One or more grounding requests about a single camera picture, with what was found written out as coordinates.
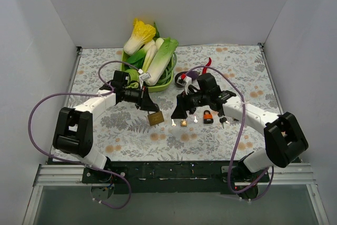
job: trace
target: wall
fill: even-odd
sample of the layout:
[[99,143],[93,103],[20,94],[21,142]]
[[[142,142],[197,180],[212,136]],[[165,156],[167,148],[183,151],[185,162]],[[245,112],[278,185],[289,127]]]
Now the wall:
[[[46,160],[28,139],[28,115],[41,98],[67,88],[76,47],[50,0],[0,0],[0,6],[0,224],[21,224],[38,164]],[[47,103],[33,119],[45,150],[63,100]]]
[[286,0],[51,0],[75,45],[121,47],[132,20],[181,45],[265,42]]
[[298,118],[332,224],[337,223],[337,1],[287,0],[266,41],[266,57],[285,110]]

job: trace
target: floor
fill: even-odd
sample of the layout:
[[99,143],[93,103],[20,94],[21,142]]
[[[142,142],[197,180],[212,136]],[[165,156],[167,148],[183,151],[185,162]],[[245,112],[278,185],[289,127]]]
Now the floor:
[[[121,48],[84,49],[73,83],[72,92],[96,93],[102,86],[97,77],[98,68],[105,62],[120,60]],[[175,74],[203,65],[212,59],[213,67],[224,73],[244,94],[246,100],[264,110],[279,113],[272,84],[258,46],[181,46],[176,50],[178,62]],[[113,77],[120,66],[109,65],[102,75],[106,80]],[[214,76],[222,90],[234,91],[224,78]],[[94,122],[94,145],[112,161],[163,161],[163,160],[229,160],[240,127],[229,119],[222,128],[216,112],[211,112],[214,123],[203,124],[203,112],[195,112],[198,122],[189,116],[187,127],[172,127],[171,114],[175,108],[176,95],[182,90],[173,83],[163,92],[151,93],[152,100],[163,112],[165,122],[149,126],[147,113],[137,110],[131,103],[119,103],[103,113]],[[81,104],[87,97],[71,96],[68,106]],[[264,148],[264,138],[250,127],[245,127],[236,158]],[[57,156],[73,159],[58,150]]]

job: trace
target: gold padlock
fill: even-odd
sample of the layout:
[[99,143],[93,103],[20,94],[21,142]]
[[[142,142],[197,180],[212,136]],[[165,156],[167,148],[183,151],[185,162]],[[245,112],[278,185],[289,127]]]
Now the gold padlock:
[[154,125],[164,122],[164,116],[163,116],[162,111],[148,114],[147,118],[148,118],[148,122],[150,126],[154,126]]

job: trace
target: red chili pepper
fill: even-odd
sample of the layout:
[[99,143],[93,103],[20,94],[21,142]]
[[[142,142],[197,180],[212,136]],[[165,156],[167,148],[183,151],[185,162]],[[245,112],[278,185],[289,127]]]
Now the red chili pepper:
[[[211,63],[212,63],[212,59],[209,57],[209,62],[206,64],[206,66],[210,66]],[[204,69],[202,70],[202,74],[206,74],[206,72],[207,72],[207,68],[204,68]]]

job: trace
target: tabletop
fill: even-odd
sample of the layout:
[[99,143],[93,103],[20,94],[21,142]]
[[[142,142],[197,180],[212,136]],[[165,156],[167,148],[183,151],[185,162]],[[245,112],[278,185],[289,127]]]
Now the tabletop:
[[[120,60],[121,48],[83,49],[72,92],[96,93],[102,86],[98,68],[107,61]],[[205,65],[209,57],[212,67],[220,70],[243,93],[247,102],[266,111],[280,113],[272,84],[258,46],[202,45],[180,46],[176,49],[178,62],[174,74],[187,71],[197,65]],[[105,80],[111,80],[119,64],[111,64],[102,70]],[[211,72],[222,90],[234,89],[217,73]],[[150,93],[159,105],[165,122],[150,126],[147,112],[137,110],[134,104],[121,102],[104,112],[94,122],[94,145],[112,161],[197,161],[229,160],[240,128],[240,122],[228,119],[224,129],[217,113],[211,111],[213,124],[203,124],[203,112],[198,108],[195,116],[187,118],[187,126],[175,121],[171,114],[176,106],[176,96],[182,92],[174,82],[163,92]],[[83,103],[88,97],[70,96],[69,107]],[[257,131],[245,126],[236,159],[264,148],[264,138]],[[52,148],[52,154],[75,160]]]

